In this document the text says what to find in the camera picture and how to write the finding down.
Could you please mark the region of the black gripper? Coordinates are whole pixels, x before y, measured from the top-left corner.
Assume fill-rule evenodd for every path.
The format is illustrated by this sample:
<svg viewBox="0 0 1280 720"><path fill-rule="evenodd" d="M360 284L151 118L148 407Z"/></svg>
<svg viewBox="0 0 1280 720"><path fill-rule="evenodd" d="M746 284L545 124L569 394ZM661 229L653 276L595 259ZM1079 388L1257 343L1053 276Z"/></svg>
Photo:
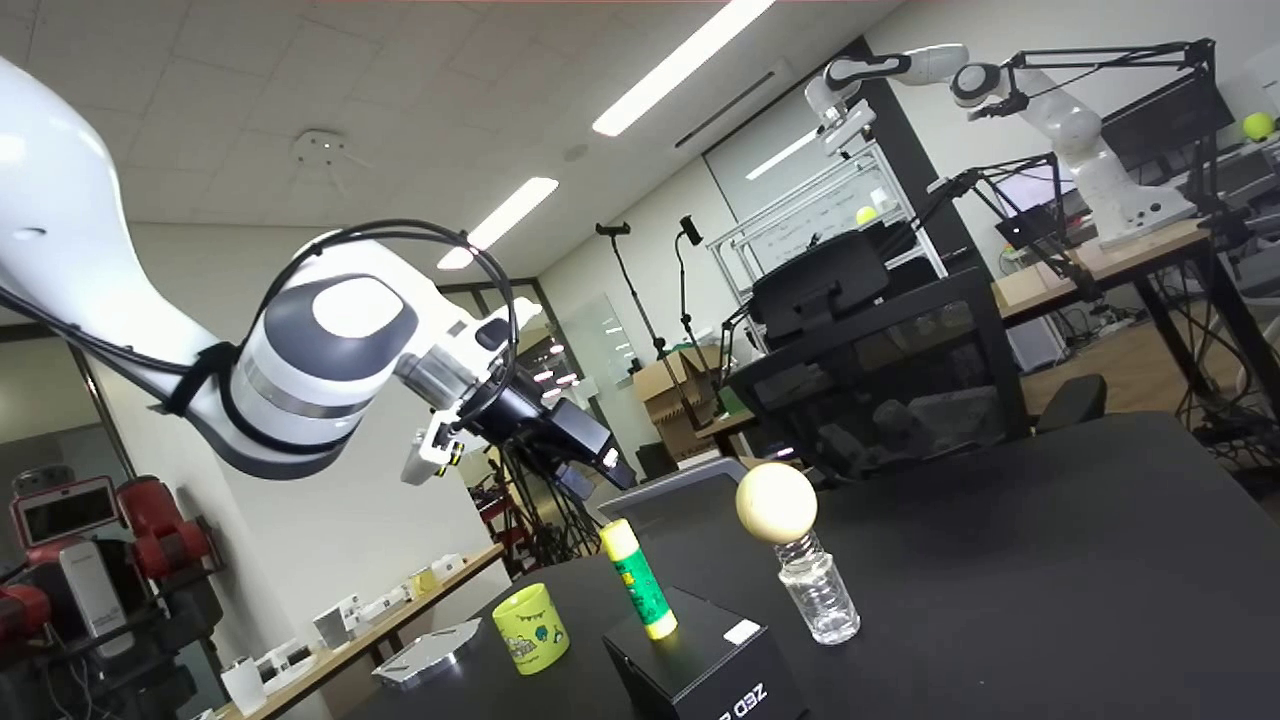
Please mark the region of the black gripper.
<svg viewBox="0 0 1280 720"><path fill-rule="evenodd" d="M525 379L480 384L459 424L511 452L547 490L587 493L591 479L608 479L610 490L635 485L608 424L570 401L545 407Z"/></svg>

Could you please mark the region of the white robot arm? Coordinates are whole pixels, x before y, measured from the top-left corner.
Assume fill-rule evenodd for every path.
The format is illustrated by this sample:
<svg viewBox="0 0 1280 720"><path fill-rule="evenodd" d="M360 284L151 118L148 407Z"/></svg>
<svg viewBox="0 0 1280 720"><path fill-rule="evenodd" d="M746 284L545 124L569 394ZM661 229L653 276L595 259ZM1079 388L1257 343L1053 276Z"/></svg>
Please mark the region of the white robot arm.
<svg viewBox="0 0 1280 720"><path fill-rule="evenodd" d="M587 476L628 490L615 436L515 371L534 315L519 295L493 315L451 303L395 255L428 221L371 221L308 239L267 284L241 339L220 339L162 301L137 259L111 151L19 66L0 66L0 301L105 361L186 420L233 469L298 479L327 469L374 394L408 384L428 424L411 479L471 432L547 485Z"/></svg>

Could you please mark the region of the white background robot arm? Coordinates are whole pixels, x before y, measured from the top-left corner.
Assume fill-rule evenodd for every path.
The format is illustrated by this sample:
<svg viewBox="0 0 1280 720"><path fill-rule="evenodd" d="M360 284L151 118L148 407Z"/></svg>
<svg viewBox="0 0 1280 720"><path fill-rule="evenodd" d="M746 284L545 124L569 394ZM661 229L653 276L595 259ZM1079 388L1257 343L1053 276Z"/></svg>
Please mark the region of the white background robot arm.
<svg viewBox="0 0 1280 720"><path fill-rule="evenodd" d="M1158 70L1167 55L1171 43L1126 43L1023 49L1007 59L976 59L965 43L924 43L866 59L836 55L804 86L804 102L829 147L873 129L873 113L859 103L866 80L943 86L971 119L1019 118L1048 141L1091 209L1094 231L1121 239L1184 221L1191 201L1171 184L1131 180L1103 141L1103 118L1070 98L1070 86L1103 70Z"/></svg>

